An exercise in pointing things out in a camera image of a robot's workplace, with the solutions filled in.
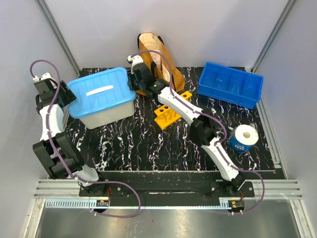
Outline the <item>light blue tub lid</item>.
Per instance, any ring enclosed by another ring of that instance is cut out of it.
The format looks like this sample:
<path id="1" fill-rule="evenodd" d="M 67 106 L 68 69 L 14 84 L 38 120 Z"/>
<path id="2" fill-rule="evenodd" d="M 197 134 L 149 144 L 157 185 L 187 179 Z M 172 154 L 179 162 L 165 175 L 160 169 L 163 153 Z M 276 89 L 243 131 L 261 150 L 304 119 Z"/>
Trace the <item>light blue tub lid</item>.
<path id="1" fill-rule="evenodd" d="M 68 105 L 70 115 L 75 119 L 121 106 L 136 98 L 136 92 L 128 86 L 127 70 L 122 67 L 72 80 L 67 86 L 76 96 Z"/>

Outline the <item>white plastic tub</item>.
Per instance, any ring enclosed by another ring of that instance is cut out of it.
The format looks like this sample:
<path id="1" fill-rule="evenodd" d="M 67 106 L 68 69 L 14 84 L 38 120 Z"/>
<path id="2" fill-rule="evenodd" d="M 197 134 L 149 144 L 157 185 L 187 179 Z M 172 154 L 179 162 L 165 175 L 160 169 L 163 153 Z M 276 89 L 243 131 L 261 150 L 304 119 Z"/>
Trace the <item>white plastic tub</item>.
<path id="1" fill-rule="evenodd" d="M 127 102 L 110 109 L 80 118 L 80 121 L 88 128 L 94 129 L 118 120 L 133 116 L 135 113 L 134 102 Z"/>

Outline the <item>yellow test tube rack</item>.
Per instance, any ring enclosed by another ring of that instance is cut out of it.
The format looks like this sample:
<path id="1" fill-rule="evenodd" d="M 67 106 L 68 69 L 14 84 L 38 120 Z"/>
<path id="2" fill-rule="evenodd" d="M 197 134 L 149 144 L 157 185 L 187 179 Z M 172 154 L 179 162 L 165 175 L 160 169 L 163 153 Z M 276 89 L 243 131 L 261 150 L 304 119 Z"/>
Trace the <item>yellow test tube rack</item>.
<path id="1" fill-rule="evenodd" d="M 163 104 L 155 110 L 155 122 L 161 129 L 165 129 L 180 118 L 183 118 L 189 125 L 193 122 L 193 105 L 190 102 L 192 94 L 186 91 L 178 95 L 175 91 L 171 93 L 169 88 L 165 88 L 158 94 L 158 101 Z"/>

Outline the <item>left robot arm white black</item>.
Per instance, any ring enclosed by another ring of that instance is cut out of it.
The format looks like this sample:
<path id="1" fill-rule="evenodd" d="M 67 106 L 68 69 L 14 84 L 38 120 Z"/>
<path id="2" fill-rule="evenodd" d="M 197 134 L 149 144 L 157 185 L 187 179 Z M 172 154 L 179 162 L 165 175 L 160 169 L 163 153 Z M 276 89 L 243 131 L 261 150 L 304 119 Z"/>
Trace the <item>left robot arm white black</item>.
<path id="1" fill-rule="evenodd" d="M 57 83 L 49 73 L 33 77 L 36 110 L 42 117 L 42 135 L 33 145 L 33 151 L 52 179 L 74 176 L 86 181 L 96 196 L 106 193 L 107 183 L 100 179 L 96 169 L 88 167 L 76 146 L 64 131 L 64 108 L 75 101 L 76 96 L 64 81 Z"/>

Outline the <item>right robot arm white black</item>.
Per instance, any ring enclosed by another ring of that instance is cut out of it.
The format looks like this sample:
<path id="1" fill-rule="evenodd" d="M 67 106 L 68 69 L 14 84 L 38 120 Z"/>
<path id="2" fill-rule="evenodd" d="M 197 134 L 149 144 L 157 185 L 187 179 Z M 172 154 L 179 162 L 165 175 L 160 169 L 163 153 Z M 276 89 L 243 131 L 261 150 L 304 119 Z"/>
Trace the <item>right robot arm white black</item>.
<path id="1" fill-rule="evenodd" d="M 191 142 L 201 147 L 213 160 L 224 180 L 227 194 L 237 196 L 241 193 L 246 179 L 222 147 L 215 130 L 216 121 L 204 113 L 204 110 L 182 98 L 167 82 L 155 79 L 145 63 L 132 63 L 127 75 L 130 90 L 142 90 L 146 96 L 169 107 L 185 119 L 190 127 Z"/>

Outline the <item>brown paper bag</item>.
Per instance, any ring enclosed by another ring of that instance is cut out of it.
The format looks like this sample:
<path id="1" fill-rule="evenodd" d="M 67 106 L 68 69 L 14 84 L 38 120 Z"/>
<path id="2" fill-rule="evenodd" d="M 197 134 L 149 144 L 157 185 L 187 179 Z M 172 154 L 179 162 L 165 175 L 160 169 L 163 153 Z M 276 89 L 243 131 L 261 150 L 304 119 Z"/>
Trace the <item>brown paper bag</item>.
<path id="1" fill-rule="evenodd" d="M 185 87 L 185 79 L 182 73 L 175 67 L 174 60 L 164 45 L 162 38 L 151 32 L 141 33 L 138 36 L 139 51 L 152 50 L 154 52 L 141 53 L 145 65 L 150 69 L 156 79 L 170 82 L 170 71 L 172 73 L 172 88 L 180 92 Z"/>

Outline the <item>blue compartment bin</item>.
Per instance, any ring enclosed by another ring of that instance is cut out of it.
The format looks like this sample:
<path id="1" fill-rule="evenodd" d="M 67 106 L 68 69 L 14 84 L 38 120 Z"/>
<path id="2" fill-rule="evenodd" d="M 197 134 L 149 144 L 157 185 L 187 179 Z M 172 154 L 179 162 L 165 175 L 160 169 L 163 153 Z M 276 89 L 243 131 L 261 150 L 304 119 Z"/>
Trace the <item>blue compartment bin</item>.
<path id="1" fill-rule="evenodd" d="M 253 109 L 261 99 L 264 77 L 207 62 L 198 82 L 198 94 Z"/>

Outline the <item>aluminium rail frame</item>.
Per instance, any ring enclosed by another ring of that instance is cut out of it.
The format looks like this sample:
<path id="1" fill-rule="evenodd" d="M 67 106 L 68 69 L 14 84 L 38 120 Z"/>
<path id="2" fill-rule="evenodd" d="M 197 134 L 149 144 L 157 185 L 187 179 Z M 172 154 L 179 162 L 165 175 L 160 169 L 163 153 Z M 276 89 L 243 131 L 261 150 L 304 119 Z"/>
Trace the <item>aluminium rail frame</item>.
<path id="1" fill-rule="evenodd" d="M 254 200 L 251 212 L 259 211 L 266 200 L 285 200 L 294 215 L 300 236 L 313 238 L 307 222 L 302 195 L 298 183 L 292 179 L 248 179 L 253 185 L 255 196 L 212 197 L 199 194 L 142 194 L 119 183 L 110 186 L 111 192 L 98 196 L 88 193 L 80 185 L 69 179 L 42 179 L 37 185 L 32 209 L 23 237 L 36 236 L 44 208 L 78 209 L 128 209 L 128 210 L 221 210 L 231 209 L 232 202 Z"/>

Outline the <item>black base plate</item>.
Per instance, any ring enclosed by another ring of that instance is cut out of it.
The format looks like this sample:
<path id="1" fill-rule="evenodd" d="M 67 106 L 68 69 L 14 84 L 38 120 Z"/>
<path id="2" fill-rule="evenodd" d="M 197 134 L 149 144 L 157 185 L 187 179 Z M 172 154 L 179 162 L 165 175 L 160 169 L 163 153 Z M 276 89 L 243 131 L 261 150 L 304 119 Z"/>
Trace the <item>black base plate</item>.
<path id="1" fill-rule="evenodd" d="M 239 175 L 233 182 L 225 181 L 220 172 L 102 172 L 108 181 L 120 181 L 142 194 L 199 194 L 212 197 L 255 196 L 253 185 Z"/>

